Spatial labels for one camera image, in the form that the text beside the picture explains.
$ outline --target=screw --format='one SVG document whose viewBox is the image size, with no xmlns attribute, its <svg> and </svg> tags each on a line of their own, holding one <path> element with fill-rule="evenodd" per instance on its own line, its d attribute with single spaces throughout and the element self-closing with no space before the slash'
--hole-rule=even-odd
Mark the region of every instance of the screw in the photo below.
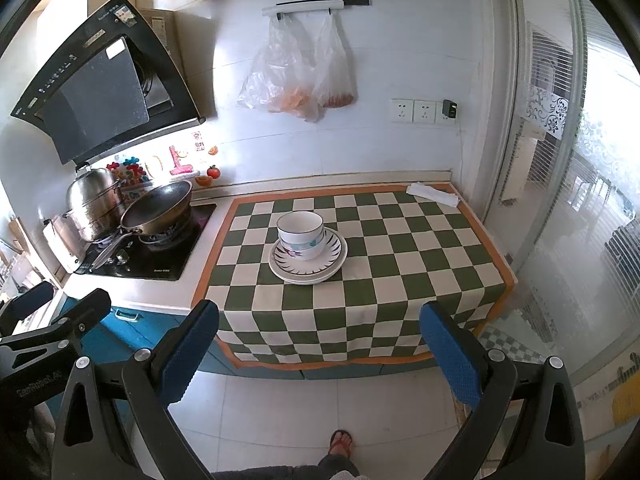
<svg viewBox="0 0 640 480">
<path fill-rule="evenodd" d="M 151 350 L 149 350 L 149 348 L 141 348 L 140 350 L 137 350 L 135 354 L 133 354 L 133 358 L 136 361 L 141 362 L 149 359 L 150 355 L 151 355 Z"/>
<path fill-rule="evenodd" d="M 553 368 L 562 368 L 562 366 L 564 366 L 564 363 L 562 362 L 562 359 L 556 356 L 551 356 L 549 358 L 549 364 L 552 365 Z"/>
<path fill-rule="evenodd" d="M 499 363 L 500 361 L 504 361 L 504 353 L 497 348 L 491 348 L 491 350 L 489 350 L 488 352 L 488 355 L 491 361 L 496 361 L 497 363 Z"/>
<path fill-rule="evenodd" d="M 90 362 L 91 361 L 88 357 L 82 356 L 78 358 L 78 360 L 76 361 L 76 366 L 78 368 L 87 368 Z"/>
</svg>

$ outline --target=stacked plates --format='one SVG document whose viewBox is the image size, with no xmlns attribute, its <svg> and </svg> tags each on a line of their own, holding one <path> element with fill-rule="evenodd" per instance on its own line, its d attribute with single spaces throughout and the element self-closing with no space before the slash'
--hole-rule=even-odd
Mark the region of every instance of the stacked plates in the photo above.
<svg viewBox="0 0 640 480">
<path fill-rule="evenodd" d="M 347 258 L 347 241 L 329 227 L 324 227 L 324 236 L 324 249 L 311 260 L 289 256 L 281 240 L 278 240 L 271 248 L 269 267 L 276 276 L 293 285 L 313 285 L 328 280 Z"/>
</svg>

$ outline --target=cabinet handle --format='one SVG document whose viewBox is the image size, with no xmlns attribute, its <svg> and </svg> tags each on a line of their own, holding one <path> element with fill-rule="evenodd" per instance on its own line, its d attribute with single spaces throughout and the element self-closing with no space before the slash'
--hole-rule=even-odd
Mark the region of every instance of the cabinet handle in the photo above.
<svg viewBox="0 0 640 480">
<path fill-rule="evenodd" d="M 116 317 L 116 319 L 119 319 L 121 321 L 128 321 L 130 323 L 137 323 L 138 319 L 140 318 L 139 313 L 127 314 L 126 312 L 121 311 L 119 308 L 115 310 L 113 315 Z"/>
</svg>

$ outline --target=folded paper towel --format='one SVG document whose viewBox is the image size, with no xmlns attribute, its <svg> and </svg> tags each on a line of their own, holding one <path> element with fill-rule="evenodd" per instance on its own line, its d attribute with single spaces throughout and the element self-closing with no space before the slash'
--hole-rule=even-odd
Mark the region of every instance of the folded paper towel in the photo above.
<svg viewBox="0 0 640 480">
<path fill-rule="evenodd" d="M 460 200 L 455 193 L 445 193 L 444 191 L 433 189 L 431 186 L 425 186 L 420 182 L 414 182 L 411 184 L 406 189 L 406 192 L 409 195 L 421 196 L 451 207 L 457 207 Z"/>
</svg>

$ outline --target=flip flop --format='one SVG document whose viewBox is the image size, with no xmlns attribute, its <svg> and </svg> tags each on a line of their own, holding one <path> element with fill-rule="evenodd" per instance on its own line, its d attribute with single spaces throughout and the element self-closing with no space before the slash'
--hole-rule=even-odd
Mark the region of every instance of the flip flop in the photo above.
<svg viewBox="0 0 640 480">
<path fill-rule="evenodd" d="M 346 430 L 335 430 L 334 434 L 332 434 L 331 439 L 329 440 L 329 452 L 336 446 L 342 446 L 342 448 L 347 452 L 347 458 L 351 458 L 351 450 L 345 447 L 345 444 L 342 442 L 342 439 L 334 442 L 334 438 L 337 433 L 349 435 L 351 437 L 351 445 L 353 445 L 353 437 L 351 436 L 351 433 L 349 433 Z"/>
</svg>

